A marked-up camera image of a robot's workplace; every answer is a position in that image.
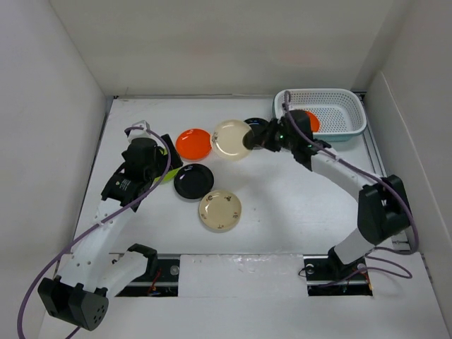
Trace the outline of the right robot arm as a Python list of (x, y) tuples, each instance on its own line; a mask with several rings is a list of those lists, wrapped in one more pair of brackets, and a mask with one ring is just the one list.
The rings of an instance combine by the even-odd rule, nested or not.
[(307, 112), (296, 109), (271, 119), (250, 141), (272, 152), (290, 151), (296, 162), (356, 200), (356, 228), (328, 251), (326, 287), (360, 274), (358, 262), (362, 258), (380, 250), (381, 243), (392, 236), (416, 228), (401, 178), (381, 177), (342, 159), (329, 143), (314, 138)]

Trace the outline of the cream plate with red marks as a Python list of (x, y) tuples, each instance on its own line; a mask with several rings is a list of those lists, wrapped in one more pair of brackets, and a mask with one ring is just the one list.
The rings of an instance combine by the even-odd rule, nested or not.
[(242, 203), (231, 191), (219, 189), (207, 193), (200, 201), (198, 214), (212, 232), (228, 232), (240, 221)]

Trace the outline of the white and teal plastic bin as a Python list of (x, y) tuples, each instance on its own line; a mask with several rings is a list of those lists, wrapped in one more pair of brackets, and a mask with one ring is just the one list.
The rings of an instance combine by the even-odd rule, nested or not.
[(367, 117), (356, 94), (340, 88), (289, 89), (290, 105), (311, 112), (319, 120), (315, 138), (348, 141), (364, 132)]

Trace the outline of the green plate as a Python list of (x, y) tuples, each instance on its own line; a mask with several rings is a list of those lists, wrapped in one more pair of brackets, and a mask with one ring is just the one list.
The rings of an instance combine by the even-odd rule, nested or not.
[[(160, 153), (162, 155), (167, 155), (167, 151), (163, 148), (159, 148)], [(164, 184), (165, 182), (169, 182), (171, 181), (177, 174), (177, 172), (179, 171), (180, 167), (178, 168), (171, 168), (169, 170), (169, 172), (165, 175), (164, 179), (162, 180), (162, 183)]]

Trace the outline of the small orange plate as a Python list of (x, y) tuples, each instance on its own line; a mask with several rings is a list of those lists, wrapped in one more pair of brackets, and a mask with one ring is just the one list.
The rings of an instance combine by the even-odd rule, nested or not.
[(320, 123), (318, 117), (310, 111), (307, 111), (307, 115), (309, 117), (312, 132), (313, 133), (319, 132), (319, 130), (321, 128), (321, 123)]

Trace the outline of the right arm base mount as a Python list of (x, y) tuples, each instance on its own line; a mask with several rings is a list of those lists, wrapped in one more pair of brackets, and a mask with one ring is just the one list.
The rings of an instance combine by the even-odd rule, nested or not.
[(327, 255), (303, 256), (298, 275), (306, 280), (309, 297), (348, 297), (373, 295), (364, 258), (336, 268)]

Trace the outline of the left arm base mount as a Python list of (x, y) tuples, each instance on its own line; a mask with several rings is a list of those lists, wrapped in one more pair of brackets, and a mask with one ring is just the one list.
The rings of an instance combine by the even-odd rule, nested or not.
[(158, 255), (153, 274), (146, 273), (130, 282), (118, 297), (177, 297), (179, 291), (180, 255)]

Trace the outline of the large black plate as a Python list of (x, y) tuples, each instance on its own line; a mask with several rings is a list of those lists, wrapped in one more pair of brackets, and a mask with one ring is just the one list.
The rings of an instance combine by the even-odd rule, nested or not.
[(205, 165), (194, 163), (183, 166), (174, 177), (174, 189), (185, 200), (198, 200), (209, 193), (214, 175)]

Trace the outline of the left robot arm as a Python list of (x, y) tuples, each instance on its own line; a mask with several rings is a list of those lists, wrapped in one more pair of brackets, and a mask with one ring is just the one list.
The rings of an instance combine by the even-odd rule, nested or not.
[(165, 134), (158, 136), (146, 121), (125, 130), (129, 146), (124, 161), (101, 192), (91, 231), (67, 249), (66, 264), (54, 278), (43, 278), (37, 292), (47, 313), (87, 331), (103, 321), (111, 298), (136, 278), (149, 280), (159, 271), (157, 251), (132, 244), (117, 260), (110, 250), (141, 201), (160, 184), (178, 154)]

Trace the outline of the small black plate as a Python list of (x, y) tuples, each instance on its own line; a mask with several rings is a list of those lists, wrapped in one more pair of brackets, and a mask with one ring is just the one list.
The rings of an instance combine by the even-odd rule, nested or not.
[(248, 150), (261, 148), (264, 143), (264, 137), (269, 122), (258, 117), (245, 119), (244, 122), (250, 128), (242, 139), (244, 147)]

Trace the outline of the large orange plate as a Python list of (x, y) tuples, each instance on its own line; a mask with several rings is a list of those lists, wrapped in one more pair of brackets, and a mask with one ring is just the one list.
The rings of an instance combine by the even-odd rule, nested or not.
[(203, 129), (189, 129), (176, 140), (176, 150), (185, 160), (202, 160), (211, 152), (210, 134)]

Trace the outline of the cream plate with black patch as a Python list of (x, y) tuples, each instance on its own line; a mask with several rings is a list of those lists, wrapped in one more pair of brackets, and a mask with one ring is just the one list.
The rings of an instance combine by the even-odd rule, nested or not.
[(253, 131), (244, 121), (237, 119), (222, 121), (214, 128), (210, 136), (210, 145), (214, 153), (222, 159), (238, 161), (251, 153), (243, 143), (247, 135), (253, 136)]

